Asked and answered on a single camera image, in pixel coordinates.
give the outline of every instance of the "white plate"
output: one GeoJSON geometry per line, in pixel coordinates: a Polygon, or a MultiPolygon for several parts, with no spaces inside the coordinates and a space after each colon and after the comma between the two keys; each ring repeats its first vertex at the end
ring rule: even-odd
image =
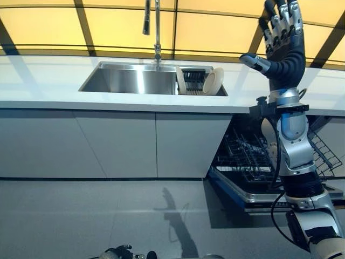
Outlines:
{"type": "Polygon", "coordinates": [[[179,66],[176,66],[176,77],[178,82],[179,94],[187,94],[187,88],[185,86],[182,70],[179,66]]]}
{"type": "Polygon", "coordinates": [[[221,67],[213,69],[211,73],[207,76],[204,86],[203,92],[206,96],[215,96],[220,87],[222,86],[222,82],[224,79],[224,70],[221,67]]]}

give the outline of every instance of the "kitchen faucet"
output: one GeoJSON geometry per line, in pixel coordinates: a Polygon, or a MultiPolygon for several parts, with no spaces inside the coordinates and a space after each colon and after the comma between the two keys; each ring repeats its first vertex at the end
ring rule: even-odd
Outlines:
{"type": "MultiPolygon", "coordinates": [[[[150,0],[145,2],[145,16],[144,16],[144,27],[142,33],[150,35],[150,0]]],[[[157,62],[157,68],[159,68],[161,61],[161,43],[160,43],[160,0],[155,0],[156,7],[156,44],[155,46],[155,59],[157,62]]]]}

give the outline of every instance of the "cable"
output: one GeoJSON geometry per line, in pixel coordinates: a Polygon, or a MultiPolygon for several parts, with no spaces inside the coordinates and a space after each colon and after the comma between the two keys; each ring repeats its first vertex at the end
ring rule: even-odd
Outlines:
{"type": "Polygon", "coordinates": [[[277,127],[274,125],[272,119],[270,117],[265,117],[265,119],[271,124],[271,126],[274,130],[274,135],[275,135],[275,139],[277,142],[277,165],[275,167],[274,177],[273,177],[273,180],[272,180],[271,186],[270,186],[271,189],[276,189],[276,188],[281,186],[281,185],[275,186],[275,183],[277,182],[277,179],[279,176],[279,171],[280,171],[280,161],[281,161],[280,138],[279,138],[279,133],[278,133],[277,127]]]}
{"type": "Polygon", "coordinates": [[[300,96],[300,99],[303,98],[303,96],[306,94],[306,92],[307,92],[307,89],[306,89],[306,88],[303,88],[303,89],[298,93],[298,95],[300,96]]]}
{"type": "Polygon", "coordinates": [[[279,231],[279,233],[280,233],[283,237],[285,237],[285,239],[286,239],[287,241],[289,241],[290,243],[294,244],[295,246],[298,246],[299,248],[301,248],[301,249],[303,249],[303,250],[309,252],[307,249],[304,249],[303,247],[300,247],[300,246],[297,245],[291,238],[289,238],[287,235],[285,235],[284,232],[281,231],[281,229],[278,227],[278,225],[277,225],[277,223],[276,223],[276,221],[275,221],[275,219],[274,219],[274,214],[273,214],[273,213],[274,213],[275,205],[277,204],[277,202],[280,200],[280,198],[281,198],[284,194],[285,194],[285,191],[283,191],[281,194],[279,194],[279,196],[278,196],[278,197],[274,200],[274,202],[272,203],[272,207],[271,207],[271,219],[272,219],[272,222],[273,222],[275,228],[279,231]]]}

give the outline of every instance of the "kitchen counter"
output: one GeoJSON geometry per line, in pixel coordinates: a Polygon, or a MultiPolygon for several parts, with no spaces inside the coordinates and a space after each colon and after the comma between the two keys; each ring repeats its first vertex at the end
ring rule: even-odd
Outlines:
{"type": "MultiPolygon", "coordinates": [[[[150,59],[0,56],[0,108],[118,110],[150,112],[248,113],[269,94],[268,79],[236,63],[164,60],[163,64],[211,65],[224,69],[227,97],[79,92],[100,61],[147,64],[150,59]]],[[[308,114],[345,116],[345,73],[306,68],[299,89],[308,114]]]]}

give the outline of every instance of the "dishwasher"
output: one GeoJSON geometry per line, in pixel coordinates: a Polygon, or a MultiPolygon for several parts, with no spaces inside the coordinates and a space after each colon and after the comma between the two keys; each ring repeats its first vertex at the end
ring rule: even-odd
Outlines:
{"type": "MultiPolygon", "coordinates": [[[[313,131],[308,140],[314,149],[317,172],[335,207],[343,208],[343,191],[330,186],[328,179],[337,179],[334,169],[342,162],[313,131]]],[[[261,121],[249,115],[234,115],[219,145],[208,172],[208,178],[249,214],[267,213],[282,187],[270,188],[274,167],[267,153],[267,142],[261,133],[261,121]]],[[[284,197],[276,205],[277,212],[289,206],[284,197]]]]}

